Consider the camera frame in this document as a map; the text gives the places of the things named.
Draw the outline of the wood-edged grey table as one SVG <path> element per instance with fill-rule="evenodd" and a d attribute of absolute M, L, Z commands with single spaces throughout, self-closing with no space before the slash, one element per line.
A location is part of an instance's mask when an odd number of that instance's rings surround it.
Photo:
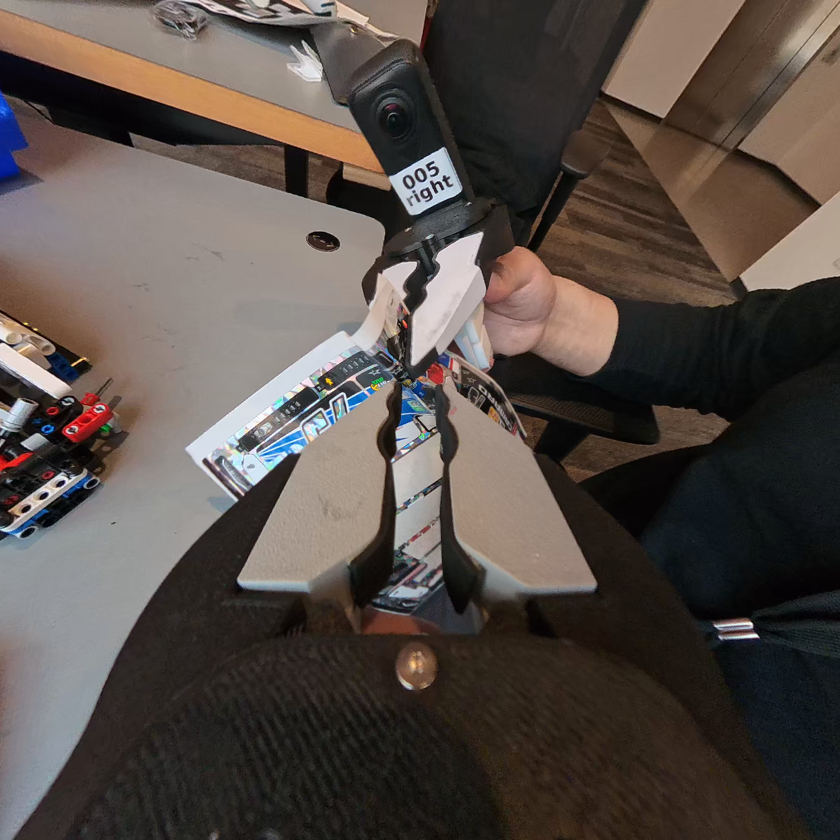
<path fill-rule="evenodd" d="M 153 2 L 2 2 L 2 53 L 342 163 L 387 189 L 370 145 L 328 79 L 289 69 L 306 32 L 214 17 L 195 39 Z"/>

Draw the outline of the black mesh-back chair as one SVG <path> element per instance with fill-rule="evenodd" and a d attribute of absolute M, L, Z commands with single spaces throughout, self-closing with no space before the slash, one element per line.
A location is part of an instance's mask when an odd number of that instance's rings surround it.
<path fill-rule="evenodd" d="M 476 194 L 525 246 L 645 1 L 442 1 L 424 57 Z"/>

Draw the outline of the holographic sticker sheet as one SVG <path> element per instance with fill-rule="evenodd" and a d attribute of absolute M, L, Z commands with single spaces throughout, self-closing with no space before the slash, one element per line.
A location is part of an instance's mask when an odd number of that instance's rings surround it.
<path fill-rule="evenodd" d="M 435 388 L 451 376 L 456 390 L 490 420 L 525 438 L 504 391 L 487 373 L 444 352 L 430 374 L 410 380 L 396 359 L 396 339 L 369 348 L 339 332 L 238 406 L 187 448 L 195 462 L 241 498 L 287 457 L 299 455 L 340 419 L 390 385 L 402 383 L 401 419 L 392 459 L 395 540 L 391 576 L 372 602 L 393 615 L 420 617 L 444 586 L 439 504 L 443 482 Z"/>

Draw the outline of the clear plastic bag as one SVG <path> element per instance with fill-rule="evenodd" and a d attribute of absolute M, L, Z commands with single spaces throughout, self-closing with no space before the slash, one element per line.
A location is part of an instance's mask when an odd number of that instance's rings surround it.
<path fill-rule="evenodd" d="M 160 1 L 152 6 L 151 12 L 159 25 L 191 41 L 198 39 L 208 23 L 205 11 L 183 1 Z"/>

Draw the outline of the dark grey flat plate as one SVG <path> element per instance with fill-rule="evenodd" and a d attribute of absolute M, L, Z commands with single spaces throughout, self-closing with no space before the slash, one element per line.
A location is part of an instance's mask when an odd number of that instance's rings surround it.
<path fill-rule="evenodd" d="M 348 107 L 349 93 L 372 78 L 379 66 L 378 55 L 391 40 L 337 19 L 312 27 L 311 34 L 333 99 Z"/>

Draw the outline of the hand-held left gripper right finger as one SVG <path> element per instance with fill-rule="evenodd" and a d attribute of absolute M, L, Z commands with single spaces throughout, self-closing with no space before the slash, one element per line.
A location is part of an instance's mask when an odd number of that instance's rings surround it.
<path fill-rule="evenodd" d="M 444 466 L 442 568 L 456 612 L 594 593 L 595 576 L 520 434 L 453 385 L 436 387 L 435 409 Z"/>

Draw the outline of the white plastic piece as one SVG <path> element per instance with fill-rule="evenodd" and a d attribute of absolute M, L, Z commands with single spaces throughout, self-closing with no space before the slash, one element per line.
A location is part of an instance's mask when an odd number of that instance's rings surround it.
<path fill-rule="evenodd" d="M 305 40 L 300 45 L 290 45 L 294 60 L 287 63 L 287 68 L 299 78 L 309 82 L 320 82 L 324 78 L 324 69 L 316 50 Z"/>

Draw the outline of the grey desk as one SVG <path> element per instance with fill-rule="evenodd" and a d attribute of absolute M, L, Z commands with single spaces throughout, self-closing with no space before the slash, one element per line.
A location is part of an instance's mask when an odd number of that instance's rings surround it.
<path fill-rule="evenodd" d="M 2 541 L 2 838 L 65 765 L 132 626 L 230 506 L 186 447 L 321 341 L 354 331 L 373 218 L 62 129 L 14 106 L 2 309 L 112 378 L 128 436 L 57 525 Z M 323 230 L 341 247 L 321 253 Z"/>

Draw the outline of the printed paper sheets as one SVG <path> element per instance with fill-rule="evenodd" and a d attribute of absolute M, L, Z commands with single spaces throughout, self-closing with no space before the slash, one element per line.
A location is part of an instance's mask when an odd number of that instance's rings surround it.
<path fill-rule="evenodd" d="M 336 22 L 367 28 L 369 17 L 336 1 L 187 1 L 203 11 L 240 22 L 288 28 L 307 28 Z"/>

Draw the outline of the person's dark clothing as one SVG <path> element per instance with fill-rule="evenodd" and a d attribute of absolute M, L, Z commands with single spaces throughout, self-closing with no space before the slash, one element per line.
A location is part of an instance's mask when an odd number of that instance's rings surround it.
<path fill-rule="evenodd" d="M 689 612 L 749 619 L 711 647 L 752 744 L 815 838 L 838 838 L 838 356 L 773 386 L 712 443 L 582 487 Z"/>

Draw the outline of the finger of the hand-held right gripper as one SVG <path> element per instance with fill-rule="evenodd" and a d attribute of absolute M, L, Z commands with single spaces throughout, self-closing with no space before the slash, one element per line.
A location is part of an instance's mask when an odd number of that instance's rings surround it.
<path fill-rule="evenodd" d="M 487 286 L 477 264 L 485 232 L 445 246 L 436 255 L 438 271 L 423 291 L 422 302 L 409 314 L 402 365 L 416 379 L 456 341 L 466 360 L 487 370 L 487 331 L 483 300 Z"/>
<path fill-rule="evenodd" d="M 380 288 L 385 286 L 385 296 L 396 294 L 402 309 L 412 313 L 417 305 L 416 293 L 427 281 L 427 272 L 415 259 L 390 261 L 378 259 L 364 274 L 364 300 L 369 312 L 373 312 Z"/>

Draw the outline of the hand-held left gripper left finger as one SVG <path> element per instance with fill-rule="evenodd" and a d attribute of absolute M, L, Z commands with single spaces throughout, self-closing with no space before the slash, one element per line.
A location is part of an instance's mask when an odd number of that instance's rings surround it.
<path fill-rule="evenodd" d="M 303 449 L 238 575 L 242 590 L 331 602 L 362 629 L 392 572 L 402 399 L 399 382 L 384 385 Z"/>

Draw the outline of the blue plastic bin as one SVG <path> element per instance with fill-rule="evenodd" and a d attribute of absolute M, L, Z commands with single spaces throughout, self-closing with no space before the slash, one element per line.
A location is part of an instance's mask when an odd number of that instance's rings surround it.
<path fill-rule="evenodd" d="M 15 153 L 28 147 L 28 142 L 20 129 L 16 114 L 8 104 L 4 95 L 0 97 L 1 107 L 1 169 L 0 178 L 4 182 L 16 177 L 19 174 L 18 163 L 14 157 Z"/>

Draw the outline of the brick-built toy race car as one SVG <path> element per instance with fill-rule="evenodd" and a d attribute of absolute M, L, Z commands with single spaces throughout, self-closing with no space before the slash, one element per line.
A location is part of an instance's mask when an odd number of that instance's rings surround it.
<path fill-rule="evenodd" d="M 77 392 L 89 359 L 1 312 L 1 540 L 24 540 L 78 509 L 127 434 L 112 378 Z"/>

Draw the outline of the black drawstring metal tip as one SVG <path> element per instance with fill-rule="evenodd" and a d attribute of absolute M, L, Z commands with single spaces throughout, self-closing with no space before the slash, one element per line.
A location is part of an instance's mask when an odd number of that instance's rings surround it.
<path fill-rule="evenodd" d="M 794 609 L 788 613 L 756 613 L 752 617 L 698 622 L 709 645 L 763 643 L 795 651 L 839 657 L 838 612 Z"/>

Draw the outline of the person's right forearm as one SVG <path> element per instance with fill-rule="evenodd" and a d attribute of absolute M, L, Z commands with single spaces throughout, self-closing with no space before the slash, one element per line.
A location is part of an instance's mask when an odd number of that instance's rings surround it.
<path fill-rule="evenodd" d="M 754 290 L 717 307 L 614 300 L 602 368 L 583 376 L 614 396 L 740 417 L 773 387 L 838 362 L 839 279 Z"/>

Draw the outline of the person's right hand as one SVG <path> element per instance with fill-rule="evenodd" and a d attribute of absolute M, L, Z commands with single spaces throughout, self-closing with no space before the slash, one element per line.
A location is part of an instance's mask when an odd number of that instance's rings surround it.
<path fill-rule="evenodd" d="M 535 353 L 583 375 L 592 359 L 584 336 L 594 295 L 578 283 L 551 274 L 527 248 L 496 259 L 485 295 L 484 323 L 495 355 Z"/>

